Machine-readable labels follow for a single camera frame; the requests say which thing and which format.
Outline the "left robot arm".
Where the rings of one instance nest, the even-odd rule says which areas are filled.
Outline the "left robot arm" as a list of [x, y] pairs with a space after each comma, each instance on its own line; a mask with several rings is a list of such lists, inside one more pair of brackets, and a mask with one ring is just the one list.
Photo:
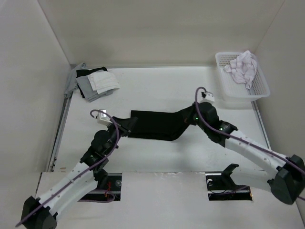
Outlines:
[[104, 189], [108, 178], [104, 167], [108, 157], [118, 148], [120, 138], [131, 133], [137, 120], [136, 117], [111, 117], [107, 129], [94, 135], [90, 147], [70, 173], [39, 197], [26, 199], [17, 226], [54, 229], [61, 215], [73, 204], [95, 189]]

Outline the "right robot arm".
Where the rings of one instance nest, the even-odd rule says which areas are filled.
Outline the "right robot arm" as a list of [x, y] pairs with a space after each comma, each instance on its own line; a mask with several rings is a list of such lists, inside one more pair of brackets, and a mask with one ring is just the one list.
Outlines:
[[220, 120], [216, 108], [208, 102], [193, 104], [191, 120], [208, 138], [224, 148], [239, 153], [262, 168], [268, 177], [264, 183], [281, 202], [292, 205], [305, 188], [305, 163], [297, 155], [291, 157], [259, 146], [236, 126]]

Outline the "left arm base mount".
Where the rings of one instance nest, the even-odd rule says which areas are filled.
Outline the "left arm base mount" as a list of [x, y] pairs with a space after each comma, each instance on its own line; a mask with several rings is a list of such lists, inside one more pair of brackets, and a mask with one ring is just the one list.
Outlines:
[[79, 202], [109, 203], [121, 200], [122, 173], [108, 174], [97, 187], [83, 196]]

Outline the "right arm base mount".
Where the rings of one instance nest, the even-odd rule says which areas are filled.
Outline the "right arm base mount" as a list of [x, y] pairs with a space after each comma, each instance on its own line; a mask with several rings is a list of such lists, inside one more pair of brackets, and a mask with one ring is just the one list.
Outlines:
[[229, 175], [221, 172], [205, 174], [208, 199], [210, 201], [252, 201], [249, 186], [237, 185]]

